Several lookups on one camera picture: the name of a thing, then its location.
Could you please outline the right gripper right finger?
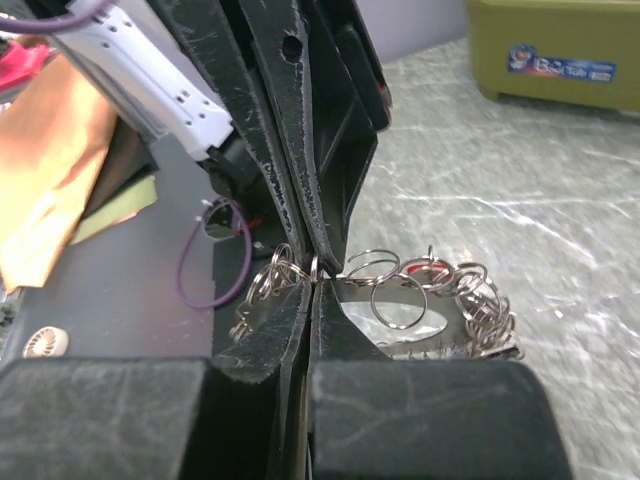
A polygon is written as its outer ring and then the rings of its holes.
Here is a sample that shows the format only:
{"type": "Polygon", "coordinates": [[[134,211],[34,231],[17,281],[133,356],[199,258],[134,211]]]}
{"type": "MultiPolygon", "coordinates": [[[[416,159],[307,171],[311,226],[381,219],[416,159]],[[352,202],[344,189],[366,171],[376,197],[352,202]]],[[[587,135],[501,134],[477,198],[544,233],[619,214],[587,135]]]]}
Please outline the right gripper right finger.
{"type": "Polygon", "coordinates": [[[510,360],[392,360],[348,319],[364,291],[324,280],[311,310],[315,479],[569,479],[546,391],[510,360]]]}

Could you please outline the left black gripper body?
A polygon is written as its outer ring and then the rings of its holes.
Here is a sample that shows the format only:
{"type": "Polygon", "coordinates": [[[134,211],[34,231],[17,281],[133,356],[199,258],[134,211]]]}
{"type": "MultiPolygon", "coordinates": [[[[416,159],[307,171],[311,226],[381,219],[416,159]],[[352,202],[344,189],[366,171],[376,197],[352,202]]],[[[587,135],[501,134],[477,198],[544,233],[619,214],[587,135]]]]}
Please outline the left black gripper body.
{"type": "Polygon", "coordinates": [[[391,123],[391,96],[353,1],[304,1],[309,104],[299,181],[310,239],[322,260],[345,257],[349,221],[378,145],[391,123]]]}

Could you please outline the olive green plastic bin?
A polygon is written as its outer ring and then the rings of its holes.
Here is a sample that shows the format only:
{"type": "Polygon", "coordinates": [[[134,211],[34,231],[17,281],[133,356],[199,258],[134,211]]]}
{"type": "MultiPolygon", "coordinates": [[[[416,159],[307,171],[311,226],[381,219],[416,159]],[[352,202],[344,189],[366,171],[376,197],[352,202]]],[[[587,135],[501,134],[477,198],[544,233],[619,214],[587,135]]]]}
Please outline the olive green plastic bin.
{"type": "Polygon", "coordinates": [[[472,75],[486,97],[638,111],[638,2],[469,1],[466,7],[472,75]]]}

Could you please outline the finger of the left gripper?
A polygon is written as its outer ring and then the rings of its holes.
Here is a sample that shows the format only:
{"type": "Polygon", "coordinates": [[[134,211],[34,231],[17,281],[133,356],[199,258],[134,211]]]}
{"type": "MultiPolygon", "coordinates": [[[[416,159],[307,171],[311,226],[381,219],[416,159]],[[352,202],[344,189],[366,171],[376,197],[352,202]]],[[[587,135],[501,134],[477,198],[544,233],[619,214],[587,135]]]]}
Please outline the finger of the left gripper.
{"type": "Polygon", "coordinates": [[[252,34],[277,179],[268,188],[296,254],[343,269],[345,205],[330,164],[350,118],[347,68],[318,1],[242,1],[252,34]]]}
{"type": "Polygon", "coordinates": [[[237,1],[159,1],[157,15],[229,111],[269,190],[298,259],[305,255],[301,213],[260,75],[253,37],[237,1]]]}

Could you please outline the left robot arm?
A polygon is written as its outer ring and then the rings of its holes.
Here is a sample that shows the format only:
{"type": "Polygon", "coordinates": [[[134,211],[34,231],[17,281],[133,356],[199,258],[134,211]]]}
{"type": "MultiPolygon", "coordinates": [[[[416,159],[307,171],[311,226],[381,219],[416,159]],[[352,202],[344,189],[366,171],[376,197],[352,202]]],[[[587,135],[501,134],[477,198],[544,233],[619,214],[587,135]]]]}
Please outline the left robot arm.
{"type": "Polygon", "coordinates": [[[153,1],[165,33],[122,3],[58,42],[98,70],[121,108],[211,159],[218,190],[262,180],[294,251],[344,266],[351,212],[391,122],[375,48],[353,1],[153,1]]]}

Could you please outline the metal key organizer disc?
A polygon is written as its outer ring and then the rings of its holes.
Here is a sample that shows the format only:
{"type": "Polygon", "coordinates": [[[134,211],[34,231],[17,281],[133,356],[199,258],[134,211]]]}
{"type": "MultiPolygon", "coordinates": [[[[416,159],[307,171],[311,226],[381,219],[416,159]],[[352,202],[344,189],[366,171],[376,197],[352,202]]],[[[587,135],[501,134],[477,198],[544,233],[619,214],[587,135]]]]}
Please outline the metal key organizer disc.
{"type": "Polygon", "coordinates": [[[360,264],[328,277],[317,259],[304,271],[292,247],[278,245],[236,308],[230,338],[238,342],[257,331],[294,286],[308,280],[326,285],[339,306],[367,309],[357,327],[393,360],[523,358],[510,299],[484,264],[451,263],[433,252],[402,259],[388,249],[356,256],[360,264]]]}

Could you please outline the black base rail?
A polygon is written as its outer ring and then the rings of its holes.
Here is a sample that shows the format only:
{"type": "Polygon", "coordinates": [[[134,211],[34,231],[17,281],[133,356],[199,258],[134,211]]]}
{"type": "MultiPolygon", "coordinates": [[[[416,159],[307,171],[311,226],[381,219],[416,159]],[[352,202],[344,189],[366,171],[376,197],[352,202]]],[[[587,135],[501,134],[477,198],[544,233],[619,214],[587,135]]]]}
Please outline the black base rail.
{"type": "MultiPolygon", "coordinates": [[[[243,142],[231,140],[212,152],[206,164],[214,190],[229,194],[247,220],[253,240],[249,273],[234,299],[214,310],[212,352],[230,347],[229,331],[236,324],[235,310],[244,301],[249,285],[266,265],[275,248],[287,240],[266,181],[243,142]]],[[[239,221],[229,207],[222,207],[207,221],[205,231],[214,238],[212,274],[215,295],[226,293],[241,272],[245,250],[239,221]]]]}

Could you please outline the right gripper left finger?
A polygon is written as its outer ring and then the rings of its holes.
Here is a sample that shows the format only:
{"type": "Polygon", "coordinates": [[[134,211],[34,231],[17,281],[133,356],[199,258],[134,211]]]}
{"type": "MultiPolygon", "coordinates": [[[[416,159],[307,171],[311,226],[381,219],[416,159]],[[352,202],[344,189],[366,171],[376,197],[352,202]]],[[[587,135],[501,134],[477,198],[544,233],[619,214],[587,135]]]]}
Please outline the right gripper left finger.
{"type": "Polygon", "coordinates": [[[302,479],[312,285],[213,358],[20,360],[1,374],[5,479],[302,479]]]}

